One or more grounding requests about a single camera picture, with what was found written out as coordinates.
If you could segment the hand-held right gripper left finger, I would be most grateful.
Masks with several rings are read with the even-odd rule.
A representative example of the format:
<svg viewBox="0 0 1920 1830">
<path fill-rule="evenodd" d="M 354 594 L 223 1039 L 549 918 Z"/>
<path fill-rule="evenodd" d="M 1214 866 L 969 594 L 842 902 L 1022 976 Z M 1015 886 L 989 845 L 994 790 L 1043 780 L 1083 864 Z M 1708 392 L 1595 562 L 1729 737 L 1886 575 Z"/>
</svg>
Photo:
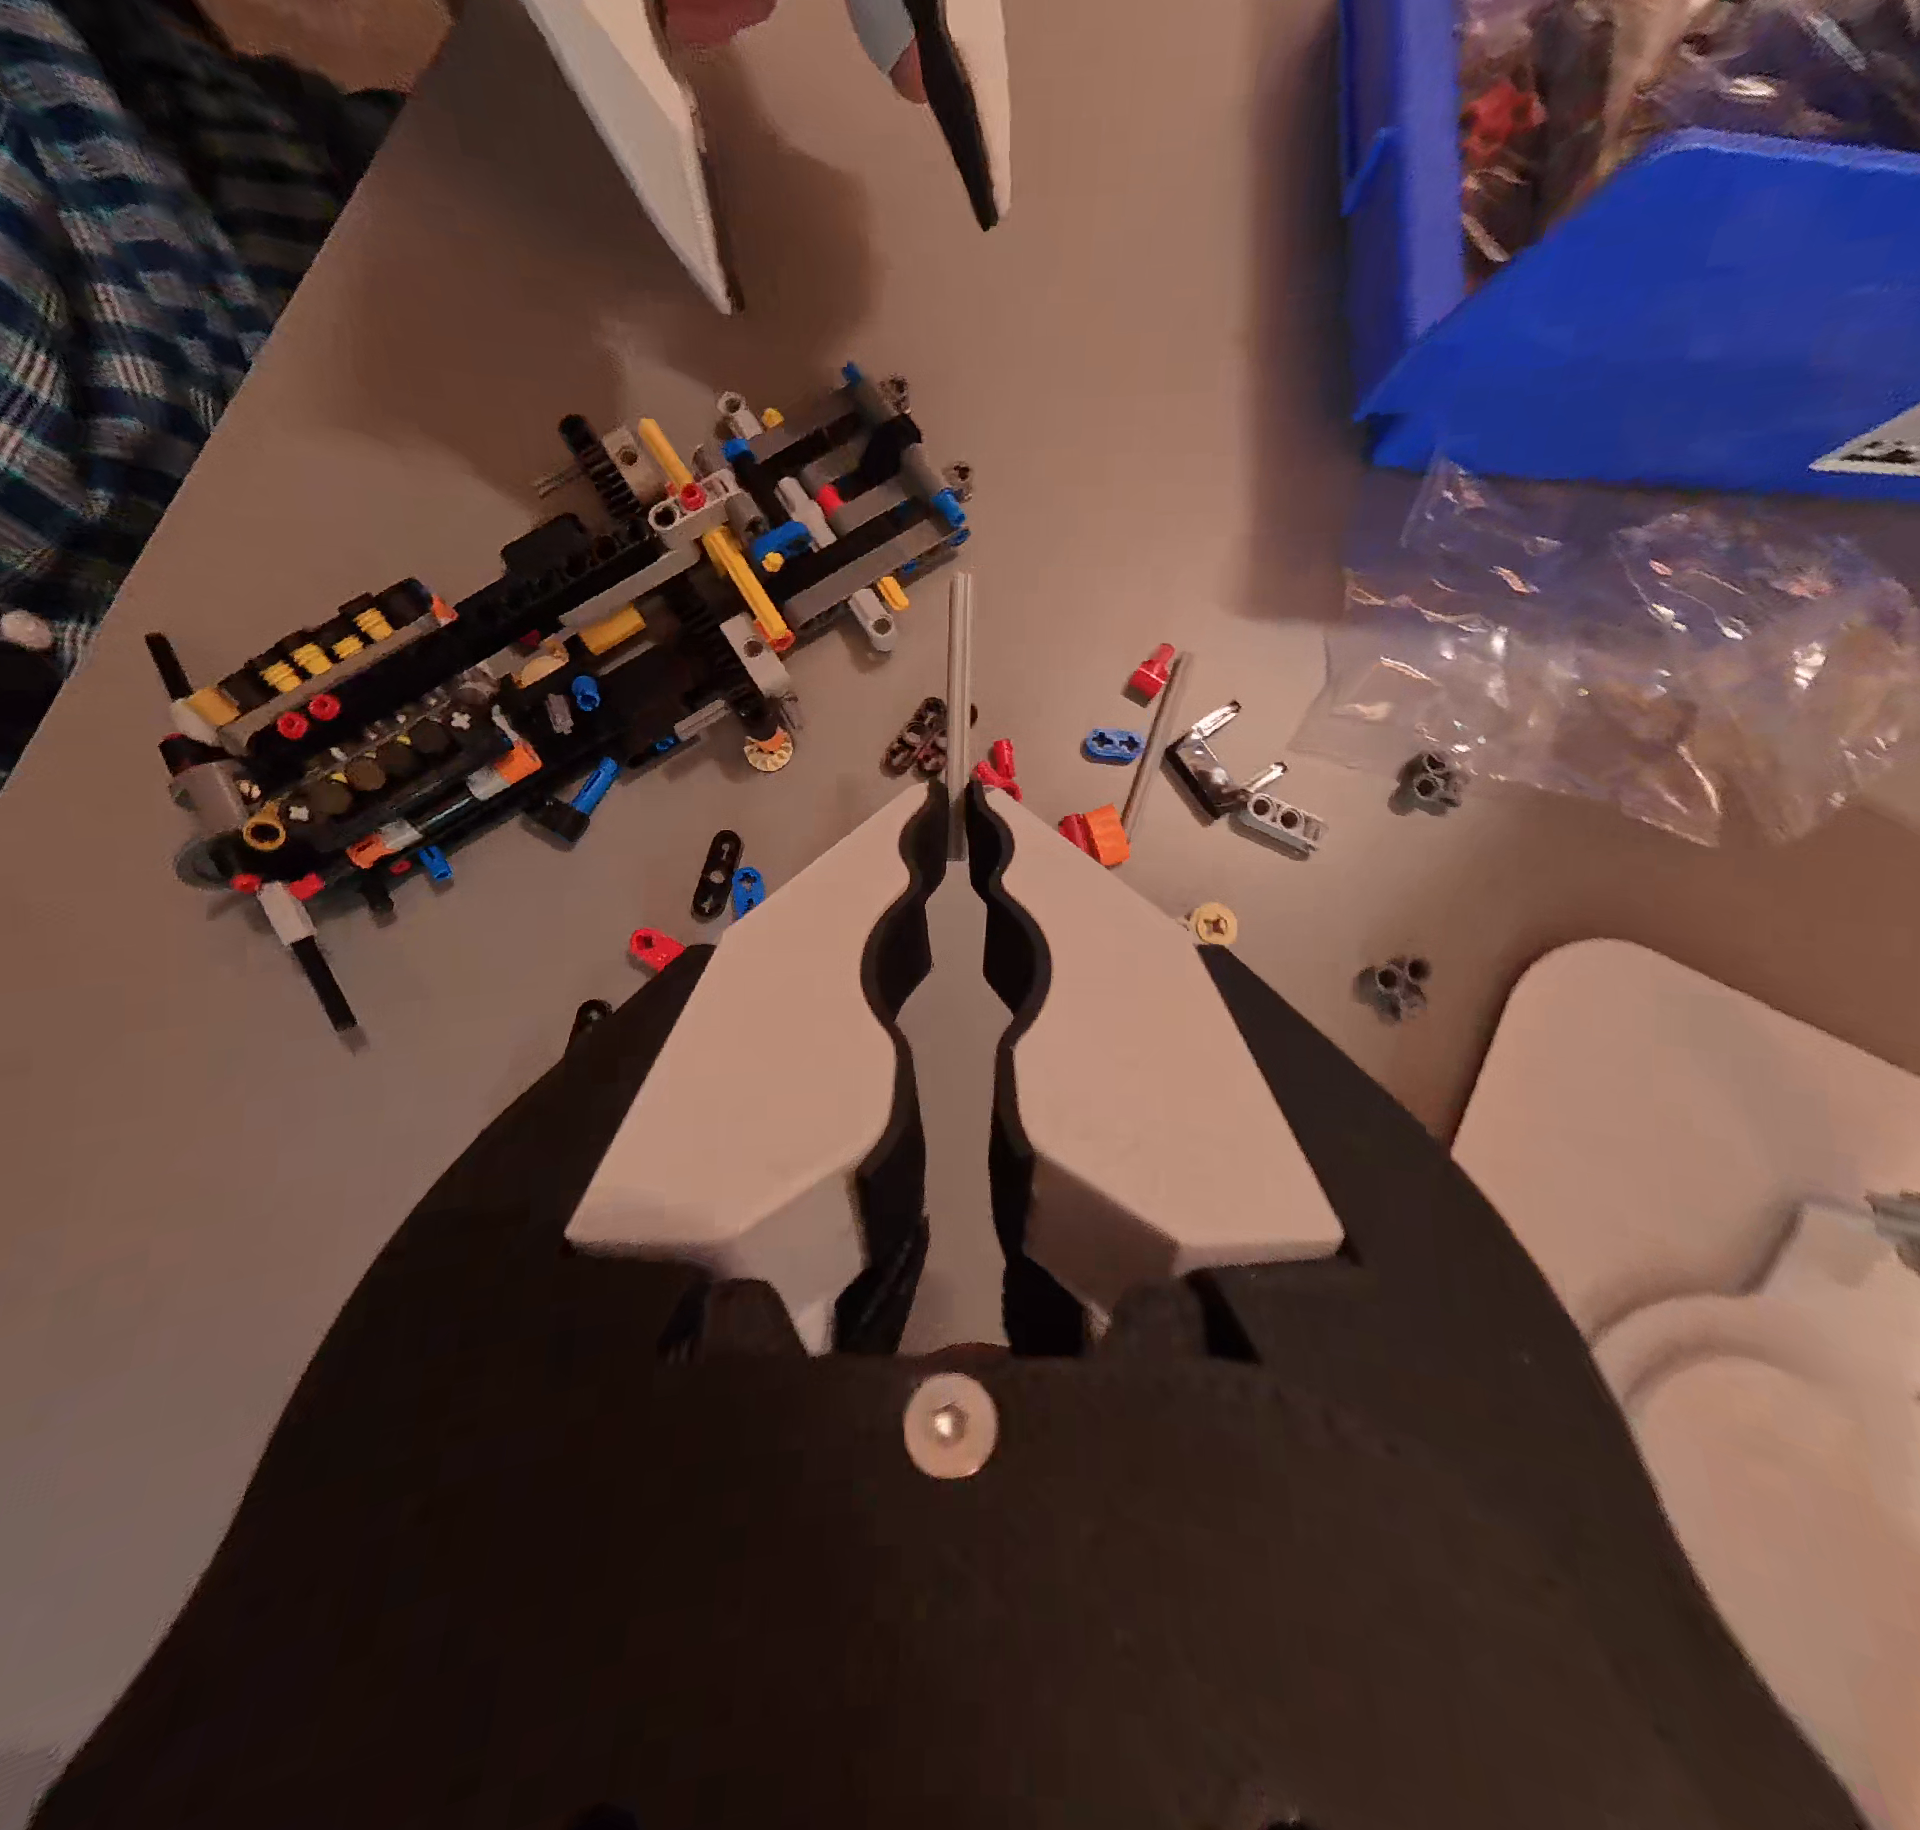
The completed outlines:
<svg viewBox="0 0 1920 1830">
<path fill-rule="evenodd" d="M 926 1249 L 899 1008 L 931 969 L 947 793 L 905 790 L 701 966 L 567 1242 L 762 1282 L 813 1351 L 893 1354 Z"/>
</svg>

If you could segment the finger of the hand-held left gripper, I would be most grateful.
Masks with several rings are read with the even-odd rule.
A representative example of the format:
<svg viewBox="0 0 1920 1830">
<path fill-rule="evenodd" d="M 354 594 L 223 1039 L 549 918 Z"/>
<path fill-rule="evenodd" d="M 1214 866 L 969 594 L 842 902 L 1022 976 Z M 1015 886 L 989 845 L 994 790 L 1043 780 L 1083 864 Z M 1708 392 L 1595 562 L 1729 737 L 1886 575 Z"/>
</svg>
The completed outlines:
<svg viewBox="0 0 1920 1830">
<path fill-rule="evenodd" d="M 1003 0 L 910 0 L 925 101 L 982 230 L 1013 205 L 1013 98 Z"/>
<path fill-rule="evenodd" d="M 741 306 L 699 106 L 660 0 L 520 0 L 640 208 L 721 314 Z"/>
</svg>

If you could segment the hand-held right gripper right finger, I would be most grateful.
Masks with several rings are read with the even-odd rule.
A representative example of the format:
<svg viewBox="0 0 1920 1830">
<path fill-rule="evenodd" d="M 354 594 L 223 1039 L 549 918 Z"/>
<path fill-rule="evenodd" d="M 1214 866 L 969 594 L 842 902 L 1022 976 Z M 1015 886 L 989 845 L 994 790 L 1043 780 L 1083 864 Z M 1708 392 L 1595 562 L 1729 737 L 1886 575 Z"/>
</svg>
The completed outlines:
<svg viewBox="0 0 1920 1830">
<path fill-rule="evenodd" d="M 996 1050 L 989 1179 L 1003 1329 L 1078 1356 L 1144 1287 L 1320 1263 L 1347 1239 L 1214 954 L 1005 790 L 971 785 Z"/>
</svg>

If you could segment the grey lego axle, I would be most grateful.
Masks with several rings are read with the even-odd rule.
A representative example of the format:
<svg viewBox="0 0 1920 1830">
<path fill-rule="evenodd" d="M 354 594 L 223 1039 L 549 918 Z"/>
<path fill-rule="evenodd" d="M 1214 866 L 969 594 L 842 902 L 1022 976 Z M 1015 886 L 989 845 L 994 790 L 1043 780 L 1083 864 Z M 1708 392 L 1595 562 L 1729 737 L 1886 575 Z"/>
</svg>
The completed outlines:
<svg viewBox="0 0 1920 1830">
<path fill-rule="evenodd" d="M 1187 684 L 1190 651 L 1179 650 L 1169 665 L 1169 678 L 1155 698 L 1155 709 L 1147 728 L 1147 737 L 1144 744 L 1141 759 L 1135 767 L 1131 789 L 1126 793 L 1126 802 L 1121 806 L 1121 827 L 1126 831 L 1128 842 L 1135 842 L 1141 817 L 1147 806 L 1147 797 L 1157 780 L 1157 774 L 1165 763 L 1165 752 L 1173 742 L 1173 728 L 1179 720 L 1179 711 L 1182 701 L 1182 691 Z"/>
<path fill-rule="evenodd" d="M 947 862 L 966 857 L 966 794 L 973 781 L 973 573 L 954 570 L 947 586 Z"/>
</svg>

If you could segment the lego car chassis assembly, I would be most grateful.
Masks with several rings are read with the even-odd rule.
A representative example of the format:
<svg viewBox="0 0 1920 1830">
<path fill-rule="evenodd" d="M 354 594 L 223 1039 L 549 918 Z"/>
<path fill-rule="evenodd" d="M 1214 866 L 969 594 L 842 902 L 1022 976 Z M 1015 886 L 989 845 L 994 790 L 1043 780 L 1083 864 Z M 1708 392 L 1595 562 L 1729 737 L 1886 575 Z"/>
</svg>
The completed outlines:
<svg viewBox="0 0 1920 1830">
<path fill-rule="evenodd" d="M 802 720 L 793 651 L 849 625 L 874 656 L 891 654 L 905 582 L 971 535 L 971 468 L 938 468 L 905 382 L 856 364 L 798 419 L 721 395 L 690 453 L 652 419 L 597 429 L 572 414 L 560 435 L 567 462 L 539 485 L 541 521 L 556 510 L 597 521 L 593 487 L 620 468 L 658 521 L 699 534 L 744 610 L 699 621 L 671 647 L 647 638 L 597 666 L 541 654 L 515 686 L 435 691 L 398 739 L 348 739 L 268 790 L 224 749 L 181 737 L 174 711 L 273 644 L 195 686 L 170 640 L 147 636 L 173 711 L 160 757 L 190 821 L 174 879 L 256 906 L 341 1034 L 358 1019 L 325 960 L 318 906 L 358 900 L 388 918 L 404 884 L 450 883 L 456 853 L 510 821 L 573 848 L 620 780 L 721 728 L 738 732 L 751 770 L 780 771 Z"/>
</svg>

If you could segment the clear bags of lego parts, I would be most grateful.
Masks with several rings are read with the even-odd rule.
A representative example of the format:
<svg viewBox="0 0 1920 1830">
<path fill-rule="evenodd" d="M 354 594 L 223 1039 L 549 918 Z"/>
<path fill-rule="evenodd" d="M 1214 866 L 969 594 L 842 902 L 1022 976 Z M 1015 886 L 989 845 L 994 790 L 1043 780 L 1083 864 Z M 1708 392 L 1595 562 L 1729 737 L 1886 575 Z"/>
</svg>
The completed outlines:
<svg viewBox="0 0 1920 1830">
<path fill-rule="evenodd" d="M 1671 132 L 1918 146 L 1918 0 L 1452 0 L 1466 285 Z"/>
</svg>

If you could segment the person's torso plaid shirt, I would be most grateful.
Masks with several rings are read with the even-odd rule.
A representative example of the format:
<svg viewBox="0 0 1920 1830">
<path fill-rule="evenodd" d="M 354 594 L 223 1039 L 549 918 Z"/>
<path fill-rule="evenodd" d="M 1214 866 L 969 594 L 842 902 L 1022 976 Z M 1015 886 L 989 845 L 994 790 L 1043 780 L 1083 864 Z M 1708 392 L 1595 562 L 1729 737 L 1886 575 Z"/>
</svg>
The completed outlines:
<svg viewBox="0 0 1920 1830">
<path fill-rule="evenodd" d="M 3 774 L 402 107 L 195 0 L 3 0 Z"/>
</svg>

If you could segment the clear plastic bag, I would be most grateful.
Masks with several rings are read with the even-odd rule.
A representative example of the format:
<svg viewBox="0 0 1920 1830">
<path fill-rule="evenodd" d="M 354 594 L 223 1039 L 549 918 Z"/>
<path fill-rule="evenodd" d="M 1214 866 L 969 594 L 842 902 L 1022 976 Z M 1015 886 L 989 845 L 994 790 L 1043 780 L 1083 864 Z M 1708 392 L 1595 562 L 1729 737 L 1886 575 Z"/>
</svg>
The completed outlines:
<svg viewBox="0 0 1920 1830">
<path fill-rule="evenodd" d="M 1431 462 L 1348 552 L 1299 747 L 1595 801 L 1715 846 L 1812 834 L 1916 750 L 1916 594 L 1789 500 Z"/>
</svg>

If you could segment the blue plastic bin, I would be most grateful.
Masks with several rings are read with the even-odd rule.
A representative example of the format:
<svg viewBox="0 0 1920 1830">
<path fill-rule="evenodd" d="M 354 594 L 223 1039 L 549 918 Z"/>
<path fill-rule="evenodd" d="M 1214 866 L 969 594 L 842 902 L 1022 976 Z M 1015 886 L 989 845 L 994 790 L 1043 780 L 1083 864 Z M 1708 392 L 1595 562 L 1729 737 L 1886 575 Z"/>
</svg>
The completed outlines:
<svg viewBox="0 0 1920 1830">
<path fill-rule="evenodd" d="M 1916 153 L 1681 131 L 1469 289 L 1452 0 L 1337 9 L 1373 462 L 1916 500 Z"/>
</svg>

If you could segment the black u-shaped lego bracket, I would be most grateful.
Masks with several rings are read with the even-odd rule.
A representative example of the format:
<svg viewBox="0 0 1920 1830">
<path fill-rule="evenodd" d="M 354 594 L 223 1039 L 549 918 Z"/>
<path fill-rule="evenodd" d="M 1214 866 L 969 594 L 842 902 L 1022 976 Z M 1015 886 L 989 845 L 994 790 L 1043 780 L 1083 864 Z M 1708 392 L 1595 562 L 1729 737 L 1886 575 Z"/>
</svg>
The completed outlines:
<svg viewBox="0 0 1920 1830">
<path fill-rule="evenodd" d="M 1227 820 L 1241 812 L 1249 812 L 1253 801 L 1279 783 L 1288 774 L 1286 761 L 1271 763 L 1265 771 L 1256 774 L 1250 780 L 1237 778 L 1227 764 L 1220 763 L 1213 739 L 1227 730 L 1235 717 L 1241 712 L 1241 701 L 1233 699 L 1220 709 L 1211 711 L 1199 717 L 1187 732 L 1182 732 L 1165 752 L 1165 763 L 1170 767 L 1173 775 L 1187 789 L 1190 799 L 1198 809 L 1204 809 L 1209 820 Z"/>
</svg>

